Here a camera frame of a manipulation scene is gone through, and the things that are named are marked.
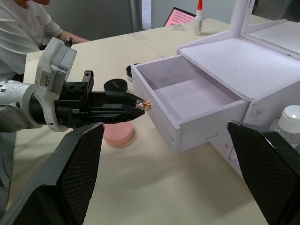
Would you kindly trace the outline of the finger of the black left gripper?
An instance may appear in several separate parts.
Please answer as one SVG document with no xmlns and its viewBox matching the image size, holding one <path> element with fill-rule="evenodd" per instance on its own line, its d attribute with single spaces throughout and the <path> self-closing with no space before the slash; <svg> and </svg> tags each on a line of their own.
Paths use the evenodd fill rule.
<svg viewBox="0 0 300 225">
<path fill-rule="evenodd" d="M 145 114 L 144 109 L 129 105 L 104 105 L 90 108 L 90 119 L 104 124 L 117 124 L 135 120 Z"/>
<path fill-rule="evenodd" d="M 98 91 L 93 92 L 93 105 L 104 106 L 107 104 L 122 104 L 129 106 L 136 106 L 141 99 L 131 93 L 120 91 Z"/>
</svg>

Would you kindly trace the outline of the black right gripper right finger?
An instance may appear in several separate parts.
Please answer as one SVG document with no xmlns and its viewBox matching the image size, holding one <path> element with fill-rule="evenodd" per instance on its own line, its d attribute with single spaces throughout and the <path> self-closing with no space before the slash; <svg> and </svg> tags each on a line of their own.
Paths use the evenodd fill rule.
<svg viewBox="0 0 300 225">
<path fill-rule="evenodd" d="M 270 225 L 300 223 L 300 155 L 276 131 L 227 123 L 243 179 Z"/>
</svg>

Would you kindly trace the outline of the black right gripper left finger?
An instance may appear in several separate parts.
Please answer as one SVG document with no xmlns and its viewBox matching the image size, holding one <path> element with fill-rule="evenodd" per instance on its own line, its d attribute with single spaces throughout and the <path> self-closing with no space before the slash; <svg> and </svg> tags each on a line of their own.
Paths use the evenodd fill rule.
<svg viewBox="0 0 300 225">
<path fill-rule="evenodd" d="M 32 174 L 2 217 L 2 225 L 81 225 L 100 160 L 103 123 L 67 133 Z"/>
</svg>

